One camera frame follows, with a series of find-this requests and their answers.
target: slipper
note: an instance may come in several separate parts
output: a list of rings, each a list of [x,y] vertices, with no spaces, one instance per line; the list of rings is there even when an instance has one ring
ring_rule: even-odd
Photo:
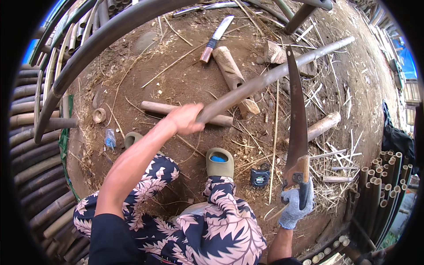
[[[206,170],[209,176],[234,176],[233,156],[225,149],[211,148],[206,153]]]
[[[136,133],[134,131],[127,133],[127,135],[125,135],[125,139],[124,139],[125,149],[130,148],[133,144],[135,144],[138,140],[140,140],[143,137],[144,137],[144,135],[141,135],[141,134]],[[158,151],[157,153],[164,156],[164,154],[161,151]]]

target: gray work glove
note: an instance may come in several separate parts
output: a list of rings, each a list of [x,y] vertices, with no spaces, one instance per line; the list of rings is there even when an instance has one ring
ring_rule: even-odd
[[[299,209],[299,189],[291,189],[288,191],[283,191],[281,193],[281,198],[284,201],[288,201],[289,205],[281,213],[278,223],[284,229],[293,229],[296,226],[296,223],[299,219],[302,219],[307,214],[313,210],[313,199],[314,199],[314,186],[312,184],[312,178],[309,177],[310,182],[310,192],[306,201],[306,206],[303,210]]]

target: tape measure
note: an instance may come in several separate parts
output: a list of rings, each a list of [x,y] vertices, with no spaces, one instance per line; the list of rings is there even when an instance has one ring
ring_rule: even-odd
[[[268,184],[269,176],[269,164],[263,163],[260,169],[250,169],[250,184],[256,188],[263,188]]]

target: person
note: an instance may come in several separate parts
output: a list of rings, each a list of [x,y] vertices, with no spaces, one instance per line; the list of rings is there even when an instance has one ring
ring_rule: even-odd
[[[170,221],[143,211],[143,202],[179,176],[178,165],[159,149],[176,133],[203,130],[204,124],[195,122],[202,108],[187,104],[174,109],[116,160],[100,191],[78,203],[73,222],[90,238],[90,264],[259,263],[266,241],[250,206],[234,195],[234,161],[224,149],[206,154],[207,202]],[[290,204],[279,220],[282,228],[269,249],[268,264],[300,264],[291,257],[293,228],[312,210],[312,199],[300,211],[296,189],[282,195]]]

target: leaf print pants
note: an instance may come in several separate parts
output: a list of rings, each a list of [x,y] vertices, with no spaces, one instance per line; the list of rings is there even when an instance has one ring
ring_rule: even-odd
[[[178,178],[177,164],[157,154],[122,205],[124,219],[140,251],[165,263],[220,265],[257,264],[265,238],[250,206],[235,197],[230,177],[210,176],[203,192],[208,204],[203,215],[184,214],[168,222],[143,212],[142,203]],[[98,191],[82,199],[74,225],[90,237]]]

